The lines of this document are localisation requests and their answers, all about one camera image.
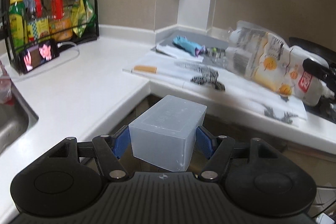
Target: translucent plastic box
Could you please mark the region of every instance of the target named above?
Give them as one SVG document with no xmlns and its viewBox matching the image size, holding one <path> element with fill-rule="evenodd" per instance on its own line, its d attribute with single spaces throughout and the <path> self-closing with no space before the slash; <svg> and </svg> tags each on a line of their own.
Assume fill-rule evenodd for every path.
<svg viewBox="0 0 336 224">
<path fill-rule="evenodd" d="M 169 171 L 185 171 L 207 107 L 167 95 L 129 125 L 133 155 Z"/>
</svg>

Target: plastic wrapper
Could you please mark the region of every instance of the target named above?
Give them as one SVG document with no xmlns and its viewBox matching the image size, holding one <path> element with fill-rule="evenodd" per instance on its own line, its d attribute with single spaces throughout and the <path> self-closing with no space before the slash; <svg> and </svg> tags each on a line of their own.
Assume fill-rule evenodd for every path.
<svg viewBox="0 0 336 224">
<path fill-rule="evenodd" d="M 230 33 L 225 68 L 282 96 L 294 95 L 315 106 L 321 96 L 333 98 L 325 83 L 305 72 L 303 61 L 311 59 L 329 68 L 320 56 L 298 46 L 288 47 L 275 33 L 249 22 L 239 21 Z"/>
<path fill-rule="evenodd" d="M 11 79 L 0 61 L 0 104 L 5 104 L 12 99 L 11 87 Z"/>
<path fill-rule="evenodd" d="M 73 32 L 80 38 L 82 37 L 87 24 L 90 26 L 95 20 L 95 12 L 88 0 L 75 0 L 71 11 L 71 23 Z"/>
</svg>

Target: green package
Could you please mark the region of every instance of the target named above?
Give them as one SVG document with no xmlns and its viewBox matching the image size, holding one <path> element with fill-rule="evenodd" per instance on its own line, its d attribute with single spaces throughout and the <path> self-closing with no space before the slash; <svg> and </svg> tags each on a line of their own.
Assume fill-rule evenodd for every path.
<svg viewBox="0 0 336 224">
<path fill-rule="evenodd" d="M 71 10 L 71 24 L 73 32 L 82 37 L 87 25 L 91 26 L 96 15 L 88 0 L 75 0 Z"/>
</svg>

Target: phone screen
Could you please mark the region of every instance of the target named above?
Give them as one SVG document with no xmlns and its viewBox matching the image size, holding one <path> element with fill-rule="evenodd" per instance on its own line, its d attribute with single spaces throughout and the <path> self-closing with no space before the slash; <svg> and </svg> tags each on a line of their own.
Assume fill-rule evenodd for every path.
<svg viewBox="0 0 336 224">
<path fill-rule="evenodd" d="M 28 73 L 58 56 L 59 52 L 53 39 L 40 42 L 19 53 L 24 73 Z"/>
</svg>

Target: stainless steel sink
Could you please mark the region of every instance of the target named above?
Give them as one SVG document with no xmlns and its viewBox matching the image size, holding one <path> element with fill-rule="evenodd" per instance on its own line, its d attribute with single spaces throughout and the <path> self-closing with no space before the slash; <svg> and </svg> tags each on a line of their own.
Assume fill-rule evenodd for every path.
<svg viewBox="0 0 336 224">
<path fill-rule="evenodd" d="M 0 104 L 0 153 L 28 129 L 33 127 L 38 116 L 12 84 L 11 104 Z"/>
</svg>

